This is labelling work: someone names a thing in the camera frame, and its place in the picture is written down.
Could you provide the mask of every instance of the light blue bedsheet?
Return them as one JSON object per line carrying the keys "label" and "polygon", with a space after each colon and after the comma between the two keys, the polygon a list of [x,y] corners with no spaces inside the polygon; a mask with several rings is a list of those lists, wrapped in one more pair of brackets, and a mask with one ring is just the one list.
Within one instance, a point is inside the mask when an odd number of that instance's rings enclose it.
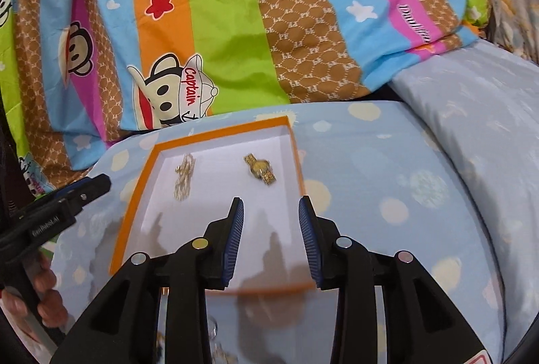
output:
{"label": "light blue bedsheet", "polygon": [[507,357],[539,312],[539,67],[480,41],[403,71],[393,86],[436,134],[492,237]]}
{"label": "light blue bedsheet", "polygon": [[[498,364],[503,308],[497,268],[481,219],[458,174],[425,125],[402,103],[323,103],[204,118],[131,137],[109,149],[90,175],[107,173],[111,192],[89,205],[58,239],[53,270],[78,317],[109,276],[120,220],[154,143],[286,114],[307,193],[320,216],[371,251],[409,250],[448,292]],[[327,364],[335,293],[249,301],[209,297],[216,341],[240,364]],[[384,331],[384,320],[379,320]],[[385,349],[380,346],[380,362]]]}

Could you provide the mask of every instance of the watch face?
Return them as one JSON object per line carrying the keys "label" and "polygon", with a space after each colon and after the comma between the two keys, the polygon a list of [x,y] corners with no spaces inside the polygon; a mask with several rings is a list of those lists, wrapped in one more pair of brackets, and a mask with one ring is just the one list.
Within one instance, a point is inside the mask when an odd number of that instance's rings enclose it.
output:
{"label": "watch face", "polygon": [[270,164],[267,160],[257,160],[252,166],[251,171],[258,175],[262,175],[265,171],[268,171]]}

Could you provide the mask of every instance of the gold watch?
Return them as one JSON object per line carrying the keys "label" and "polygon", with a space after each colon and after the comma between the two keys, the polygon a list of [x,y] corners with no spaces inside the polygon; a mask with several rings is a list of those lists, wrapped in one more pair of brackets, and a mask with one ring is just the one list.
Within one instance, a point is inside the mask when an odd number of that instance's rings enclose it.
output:
{"label": "gold watch", "polygon": [[271,165],[267,160],[258,160],[252,154],[247,154],[244,160],[251,168],[251,173],[265,184],[271,185],[276,180]]}

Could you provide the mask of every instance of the orange box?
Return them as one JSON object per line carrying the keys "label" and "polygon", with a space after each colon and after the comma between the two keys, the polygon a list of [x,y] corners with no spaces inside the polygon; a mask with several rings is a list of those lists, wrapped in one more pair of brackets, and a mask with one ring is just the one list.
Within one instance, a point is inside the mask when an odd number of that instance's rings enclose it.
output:
{"label": "orange box", "polygon": [[[191,192],[174,198],[175,169],[195,158]],[[270,162],[276,182],[256,179],[243,157]],[[123,219],[110,273],[137,251],[150,257],[175,252],[228,214],[234,197],[244,202],[242,240],[232,293],[272,293],[313,288],[298,222],[305,194],[294,134],[287,117],[271,118],[158,143],[147,159]]]}

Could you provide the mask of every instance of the human hand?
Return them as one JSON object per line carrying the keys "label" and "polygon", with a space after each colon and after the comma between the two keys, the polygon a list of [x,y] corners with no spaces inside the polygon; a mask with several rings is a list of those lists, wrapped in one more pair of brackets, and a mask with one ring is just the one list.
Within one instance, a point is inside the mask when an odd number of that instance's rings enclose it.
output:
{"label": "human hand", "polygon": [[[60,327],[67,322],[67,309],[64,307],[60,293],[52,289],[56,285],[56,276],[51,270],[50,261],[42,253],[39,254],[39,263],[42,271],[36,274],[33,280],[34,288],[42,294],[42,300],[37,306],[37,311],[43,320],[44,326]],[[25,303],[5,290],[2,291],[2,301],[6,310],[12,314],[17,326],[33,340],[39,341],[24,320],[28,315],[28,308]]]}

